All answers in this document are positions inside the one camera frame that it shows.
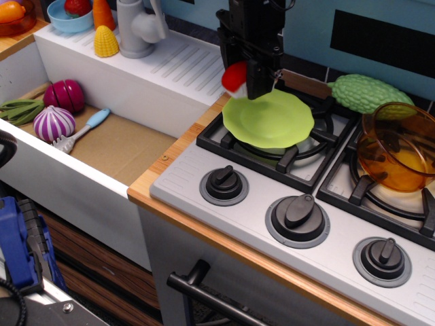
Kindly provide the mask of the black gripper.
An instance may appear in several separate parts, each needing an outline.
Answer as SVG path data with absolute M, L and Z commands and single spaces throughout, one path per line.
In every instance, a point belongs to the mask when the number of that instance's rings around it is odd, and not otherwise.
M 281 78 L 281 69 L 270 68 L 252 57 L 263 60 L 283 54 L 280 39 L 285 25 L 285 1 L 229 1 L 228 9 L 215 15 L 220 52 L 224 68 L 247 61 L 247 97 L 255 100 L 273 91 Z

